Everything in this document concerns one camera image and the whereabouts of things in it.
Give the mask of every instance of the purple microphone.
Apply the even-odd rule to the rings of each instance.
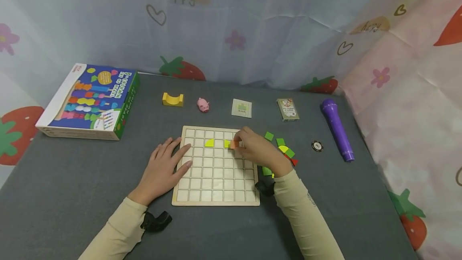
[[[355,159],[353,150],[348,141],[347,134],[343,128],[342,122],[337,112],[337,104],[332,99],[327,99],[321,104],[322,112],[329,120],[330,127],[334,133],[335,141],[338,149],[346,162],[351,162]]]

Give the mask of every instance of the beige sleeve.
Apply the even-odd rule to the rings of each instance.
[[[290,221],[303,257],[344,260],[326,221],[295,170],[274,181],[274,197]]]
[[[122,260],[142,240],[147,207],[127,197],[88,245],[79,260]]]

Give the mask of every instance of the colorful box illustration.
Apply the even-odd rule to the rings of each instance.
[[[118,141],[139,84],[131,69],[76,63],[36,127],[53,137]]]

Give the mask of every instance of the pink pig toy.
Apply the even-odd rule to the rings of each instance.
[[[201,112],[209,112],[209,103],[201,97],[197,100],[197,106]]]

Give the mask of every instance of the poker chip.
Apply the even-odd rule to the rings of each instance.
[[[320,142],[318,142],[318,141],[313,141],[311,143],[311,147],[313,148],[313,150],[315,150],[317,152],[320,152],[323,149],[322,144]]]

